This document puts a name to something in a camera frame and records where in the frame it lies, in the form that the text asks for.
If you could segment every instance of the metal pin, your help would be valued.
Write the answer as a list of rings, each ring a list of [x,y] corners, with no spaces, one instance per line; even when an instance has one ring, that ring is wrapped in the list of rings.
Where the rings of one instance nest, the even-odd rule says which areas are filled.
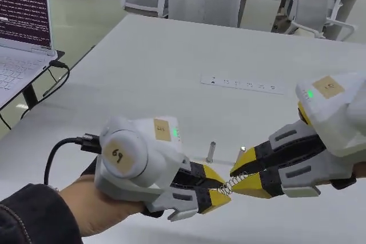
[[[238,153],[238,158],[236,159],[236,161],[238,161],[245,152],[246,152],[246,147],[241,146],[240,150],[239,150],[239,153]]]
[[[208,151],[208,156],[206,157],[206,162],[207,163],[212,163],[213,161],[213,153],[215,151],[215,147],[216,147],[216,142],[211,142],[210,144],[210,149]]]

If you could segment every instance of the laptop screen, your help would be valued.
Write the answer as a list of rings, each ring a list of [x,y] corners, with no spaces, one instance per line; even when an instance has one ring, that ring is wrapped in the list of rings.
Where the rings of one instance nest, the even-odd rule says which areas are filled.
[[[50,49],[47,0],[0,0],[0,38]]]

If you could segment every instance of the floor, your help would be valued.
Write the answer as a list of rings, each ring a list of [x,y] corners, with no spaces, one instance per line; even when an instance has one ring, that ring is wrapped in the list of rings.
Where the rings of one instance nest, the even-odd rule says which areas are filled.
[[[121,9],[119,0],[51,0],[51,16],[54,34],[54,46],[57,50],[65,51],[62,62],[73,66],[95,44],[97,44],[126,14]],[[360,28],[349,41],[366,43],[366,0],[361,0],[352,10],[352,18]],[[64,72],[52,69],[56,78]],[[50,74],[44,73],[34,83],[38,98],[54,83]],[[9,104],[2,112],[4,119],[14,126],[21,114],[27,108],[22,96]],[[0,138],[8,129],[0,122]]]

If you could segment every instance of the laptop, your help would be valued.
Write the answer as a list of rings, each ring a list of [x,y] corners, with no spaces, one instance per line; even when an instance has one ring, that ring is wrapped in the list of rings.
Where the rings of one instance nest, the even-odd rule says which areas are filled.
[[[55,59],[49,0],[0,0],[0,109]]]

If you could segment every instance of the spring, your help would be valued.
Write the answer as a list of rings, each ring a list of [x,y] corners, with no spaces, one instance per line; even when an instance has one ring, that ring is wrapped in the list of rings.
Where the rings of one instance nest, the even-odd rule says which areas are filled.
[[[229,181],[227,181],[225,184],[223,184],[221,187],[217,189],[217,191],[221,194],[225,194],[227,196],[230,196],[234,191],[233,187],[237,185],[240,181],[244,180],[249,176],[248,173],[241,173],[240,175],[236,177],[232,177]]]

